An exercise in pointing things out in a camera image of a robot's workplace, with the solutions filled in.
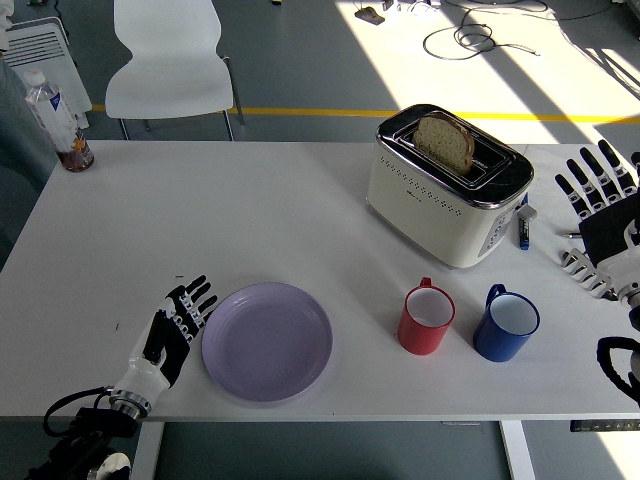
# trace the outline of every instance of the toast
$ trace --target toast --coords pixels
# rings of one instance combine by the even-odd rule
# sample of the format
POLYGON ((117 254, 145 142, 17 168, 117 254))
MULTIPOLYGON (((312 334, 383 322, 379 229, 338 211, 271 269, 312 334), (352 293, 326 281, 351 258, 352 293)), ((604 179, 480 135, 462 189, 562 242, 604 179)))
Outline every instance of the toast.
POLYGON ((444 113, 422 117, 412 140, 418 150, 458 175, 471 170, 475 141, 466 128, 444 113))

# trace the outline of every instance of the black cable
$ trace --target black cable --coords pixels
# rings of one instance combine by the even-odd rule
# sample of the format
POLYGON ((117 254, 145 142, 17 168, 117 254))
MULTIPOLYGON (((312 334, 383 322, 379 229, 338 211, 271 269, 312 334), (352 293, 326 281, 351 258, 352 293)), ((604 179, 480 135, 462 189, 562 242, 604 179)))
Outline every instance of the black cable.
POLYGON ((50 437, 64 437, 69 433, 69 430, 67 429, 64 432, 56 432, 55 430, 52 430, 51 427, 49 426, 49 417, 55 411, 60 410, 65 405, 68 405, 71 402, 74 402, 84 397, 89 397, 91 395, 99 395, 98 397, 98 401, 99 401, 99 399, 102 398, 104 395, 108 394, 109 391, 110 391, 109 387, 98 387, 98 388, 93 388, 91 390, 83 390, 81 392, 72 393, 71 395, 67 395, 64 398, 61 398, 60 400, 55 402, 53 405, 51 405, 47 410, 47 413, 45 413, 44 420, 42 422, 42 428, 44 429, 44 432, 50 437))
POLYGON ((58 3, 60 3, 60 0, 56 0, 55 1, 55 3, 53 4, 53 9, 58 14, 58 19, 60 20, 60 23, 62 24, 62 28, 64 29, 64 34, 67 36, 67 38, 69 38, 69 31, 65 28, 64 22, 62 21, 62 12, 58 9, 58 3))
MULTIPOLYGON (((537 18, 539 20, 547 20, 549 21, 550 19, 546 18, 546 17, 540 17, 537 15, 533 15, 534 13, 544 13, 549 9, 549 6, 541 1, 541 0, 528 0, 529 2, 538 4, 541 7, 541 10, 533 10, 530 7, 525 7, 525 6, 519 6, 518 4, 520 3, 525 3, 527 0, 512 0, 510 2, 505 2, 505 3, 500 3, 497 4, 495 2, 491 2, 491 3, 485 3, 479 0, 467 0, 469 3, 472 4, 476 4, 476 5, 481 5, 479 7, 465 7, 463 5, 457 4, 457 3, 453 3, 450 0, 444 0, 444 3, 447 3, 451 6, 454 7, 458 7, 461 9, 465 9, 466 12, 462 17, 462 20, 460 21, 460 23, 457 26, 453 26, 453 27, 446 27, 446 28, 442 28, 440 30, 436 30, 435 32, 430 33, 429 35, 427 35, 424 40, 422 41, 422 48, 424 49, 424 51, 426 53, 428 53, 429 55, 431 55, 432 57, 438 58, 440 60, 469 60, 473 57, 476 57, 478 55, 481 55, 483 53, 487 53, 487 52, 491 52, 493 50, 495 50, 496 48, 515 48, 517 50, 522 50, 524 52, 530 53, 532 55, 536 55, 539 56, 539 54, 533 50, 532 48, 529 48, 525 45, 518 45, 518 44, 513 44, 513 43, 505 43, 505 44, 498 44, 493 38, 492 38, 492 34, 493 34, 493 30, 491 29, 491 27, 487 24, 484 23, 466 23, 467 18, 469 17, 469 15, 471 15, 471 13, 479 11, 481 13, 491 13, 494 15, 508 15, 507 13, 504 12, 496 12, 493 11, 493 9, 497 9, 500 7, 504 7, 504 8, 512 8, 512 9, 516 9, 516 10, 521 10, 527 13, 521 13, 520 15, 522 16, 528 16, 528 17, 533 17, 533 18, 537 18), (445 57, 442 55, 437 55, 434 52, 432 52, 431 50, 429 50, 429 48, 427 47, 427 42, 434 37, 435 35, 438 35, 440 33, 443 32, 448 32, 453 30, 453 38, 454 41, 462 48, 464 48, 465 50, 471 51, 473 52, 471 55, 467 55, 465 57, 460 57, 460 58, 454 58, 454 57, 445 57), (468 42, 468 40, 472 37, 478 38, 478 41, 475 43, 471 43, 468 42)), ((588 15, 581 15, 578 17, 571 17, 571 18, 559 18, 559 19, 555 19, 555 21, 558 22, 562 22, 562 21, 571 21, 571 20, 580 20, 580 19, 584 19, 584 18, 588 18, 588 17, 592 17, 595 15, 599 15, 603 12, 606 12, 607 10, 609 10, 610 8, 613 7, 613 4, 609 5, 608 7, 599 10, 595 13, 590 13, 588 15)))
POLYGON ((103 387, 103 388, 105 388, 105 391, 96 397, 95 401, 93 402, 93 408, 98 408, 98 404, 100 403, 100 400, 102 400, 104 397, 108 397, 113 392, 113 388, 111 387, 103 387))

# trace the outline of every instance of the mug rim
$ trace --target mug rim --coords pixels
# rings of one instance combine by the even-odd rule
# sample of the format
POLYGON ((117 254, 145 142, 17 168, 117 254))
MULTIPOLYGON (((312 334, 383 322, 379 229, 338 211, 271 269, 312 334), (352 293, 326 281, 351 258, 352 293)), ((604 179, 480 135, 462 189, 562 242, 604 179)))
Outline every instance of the mug rim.
POLYGON ((409 315, 409 318, 411 319, 411 321, 413 323, 415 323, 417 326, 422 327, 422 328, 426 328, 428 330, 438 330, 440 328, 447 328, 449 325, 451 325, 451 322, 453 322, 453 320, 456 318, 456 304, 453 302, 453 299, 451 298, 451 296, 445 292, 443 289, 441 289, 440 287, 436 287, 435 285, 418 285, 417 287, 412 288, 409 293, 407 293, 407 295, 404 297, 404 309, 407 312, 407 314, 409 315), (430 288, 433 290, 437 290, 438 292, 442 293, 447 300, 449 300, 449 303, 451 304, 451 318, 449 318, 449 320, 447 320, 446 323, 443 323, 442 325, 438 325, 437 327, 432 327, 429 325, 424 325, 420 322, 418 322, 413 315, 411 315, 411 312, 409 312, 409 306, 407 305, 407 302, 409 301, 409 297, 416 291, 418 290, 422 290, 425 288, 430 288))
POLYGON ((540 312, 538 311, 537 307, 533 304, 533 302, 531 300, 529 300, 527 297, 525 297, 524 295, 522 295, 520 293, 517 293, 517 292, 509 292, 509 291, 507 291, 507 292, 503 292, 503 293, 500 293, 500 294, 496 295, 495 297, 493 297, 491 299, 491 302, 489 302, 489 305, 487 306, 486 310, 489 311, 489 319, 491 320, 491 323, 493 323, 496 327, 498 327, 501 331, 503 331, 507 335, 511 335, 513 337, 527 337, 527 336, 533 335, 538 330, 538 327, 540 327, 540 312), (497 298, 505 297, 507 295, 511 295, 511 296, 514 296, 514 297, 521 298, 522 300, 527 302, 531 306, 531 308, 533 308, 533 311, 536 314, 536 326, 533 327, 533 330, 531 330, 531 331, 529 331, 527 333, 509 332, 508 330, 505 330, 502 326, 500 326, 498 324, 498 322, 496 322, 495 318, 493 318, 493 315, 491 314, 491 305, 493 304, 493 301, 496 300, 497 298))

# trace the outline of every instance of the red mug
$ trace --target red mug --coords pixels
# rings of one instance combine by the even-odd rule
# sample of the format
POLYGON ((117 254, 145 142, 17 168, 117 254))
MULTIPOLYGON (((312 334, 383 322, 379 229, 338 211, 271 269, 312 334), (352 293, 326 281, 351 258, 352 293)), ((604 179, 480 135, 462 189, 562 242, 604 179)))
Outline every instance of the red mug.
POLYGON ((398 326, 400 345, 415 355, 432 353, 440 345, 455 315, 456 307, 449 294, 424 277, 405 298, 398 326))

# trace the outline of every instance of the water bottle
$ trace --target water bottle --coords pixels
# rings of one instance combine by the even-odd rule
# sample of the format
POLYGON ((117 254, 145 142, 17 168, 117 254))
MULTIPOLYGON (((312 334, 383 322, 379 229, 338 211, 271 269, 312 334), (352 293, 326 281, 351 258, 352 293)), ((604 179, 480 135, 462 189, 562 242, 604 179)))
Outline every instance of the water bottle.
POLYGON ((82 172, 93 164, 93 152, 78 125, 78 119, 60 92, 60 87, 47 82, 40 70, 27 70, 24 78, 31 87, 25 97, 27 104, 51 139, 64 168, 82 172))

